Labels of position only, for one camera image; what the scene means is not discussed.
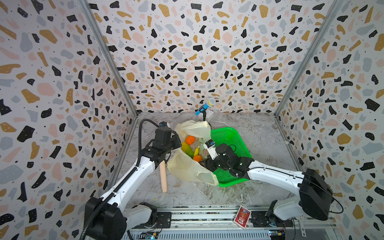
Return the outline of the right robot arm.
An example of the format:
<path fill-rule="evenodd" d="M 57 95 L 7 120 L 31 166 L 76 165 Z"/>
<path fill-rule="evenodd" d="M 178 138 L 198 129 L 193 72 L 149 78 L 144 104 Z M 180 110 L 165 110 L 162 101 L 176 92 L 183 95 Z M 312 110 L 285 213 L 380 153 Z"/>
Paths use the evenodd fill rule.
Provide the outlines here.
<path fill-rule="evenodd" d="M 335 200 L 333 191 L 315 170 L 299 172 L 265 165 L 252 158 L 239 157 L 229 145 L 216 146 L 212 140 L 204 147 L 209 157 L 202 164 L 208 170 L 227 171 L 235 178 L 266 182 L 294 194 L 289 199 L 271 202 L 265 213 L 266 224 L 276 226 L 299 216 L 319 221 L 329 218 L 331 203 Z"/>

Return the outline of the yellow toy banana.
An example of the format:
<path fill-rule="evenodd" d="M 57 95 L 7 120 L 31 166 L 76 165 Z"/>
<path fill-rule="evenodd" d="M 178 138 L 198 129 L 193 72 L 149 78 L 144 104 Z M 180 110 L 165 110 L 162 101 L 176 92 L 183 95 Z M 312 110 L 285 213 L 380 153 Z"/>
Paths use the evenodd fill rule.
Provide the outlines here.
<path fill-rule="evenodd" d="M 198 156 L 199 154 L 200 154 L 200 148 L 197 147 L 197 148 L 195 149 L 195 151 L 194 151 L 194 156 L 196 157 L 196 156 Z"/>

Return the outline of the yellow-green toy mango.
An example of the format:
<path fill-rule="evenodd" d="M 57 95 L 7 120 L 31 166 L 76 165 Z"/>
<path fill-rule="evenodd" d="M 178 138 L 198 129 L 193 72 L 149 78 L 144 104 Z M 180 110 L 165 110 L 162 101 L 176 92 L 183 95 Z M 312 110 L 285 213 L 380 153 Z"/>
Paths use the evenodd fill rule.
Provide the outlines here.
<path fill-rule="evenodd" d="M 191 146 L 187 143 L 183 142 L 181 146 L 182 151 L 189 156 L 190 158 L 194 157 L 194 151 L 192 150 Z"/>

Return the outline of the yellow plastic bag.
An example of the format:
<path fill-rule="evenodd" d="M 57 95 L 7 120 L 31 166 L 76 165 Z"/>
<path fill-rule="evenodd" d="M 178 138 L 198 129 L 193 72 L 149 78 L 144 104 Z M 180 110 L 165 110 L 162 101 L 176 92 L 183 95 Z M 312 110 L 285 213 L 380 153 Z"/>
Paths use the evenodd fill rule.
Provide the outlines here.
<path fill-rule="evenodd" d="M 196 141 L 190 145 L 192 150 L 195 151 L 197 147 L 200 148 L 200 156 L 206 160 L 209 156 L 208 151 L 204 148 L 204 144 L 211 139 L 211 126 L 208 122 L 195 122 L 186 121 L 178 124 L 175 128 L 176 133 L 179 135 L 181 142 L 185 142 L 188 136 L 194 136 Z M 167 168 L 170 173 L 183 181 L 201 182 L 211 186 L 217 186 L 219 181 L 216 175 L 204 168 L 201 162 L 196 162 L 193 158 L 187 156 L 180 148 L 178 148 L 174 156 L 168 161 Z"/>

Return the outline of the orange toy fruit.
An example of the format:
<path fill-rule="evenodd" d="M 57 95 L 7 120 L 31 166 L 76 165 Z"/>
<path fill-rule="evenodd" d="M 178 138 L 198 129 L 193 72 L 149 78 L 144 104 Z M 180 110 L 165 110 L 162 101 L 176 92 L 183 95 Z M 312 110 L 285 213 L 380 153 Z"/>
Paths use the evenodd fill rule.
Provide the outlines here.
<path fill-rule="evenodd" d="M 197 155 L 197 156 L 193 157 L 193 160 L 196 162 L 201 162 L 203 160 L 203 158 L 200 155 Z"/>
<path fill-rule="evenodd" d="M 194 136 L 188 136 L 185 139 L 185 143 L 188 145 L 192 145 L 196 141 L 196 138 Z"/>

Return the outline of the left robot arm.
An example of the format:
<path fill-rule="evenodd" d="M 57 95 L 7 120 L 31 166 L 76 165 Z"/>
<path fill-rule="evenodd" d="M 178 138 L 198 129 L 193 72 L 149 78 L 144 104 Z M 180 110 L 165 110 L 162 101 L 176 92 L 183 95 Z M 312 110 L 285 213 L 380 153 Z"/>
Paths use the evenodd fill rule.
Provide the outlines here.
<path fill-rule="evenodd" d="M 155 137 L 145 147 L 138 138 L 138 158 L 129 171 L 101 197 L 92 197 L 85 206 L 80 239 L 120 240 L 137 226 L 152 229 L 159 224 L 158 209 L 142 202 L 125 212 L 131 197 L 144 180 L 161 164 L 166 163 L 173 150 L 181 147 L 179 135 L 166 122 L 154 124 Z"/>

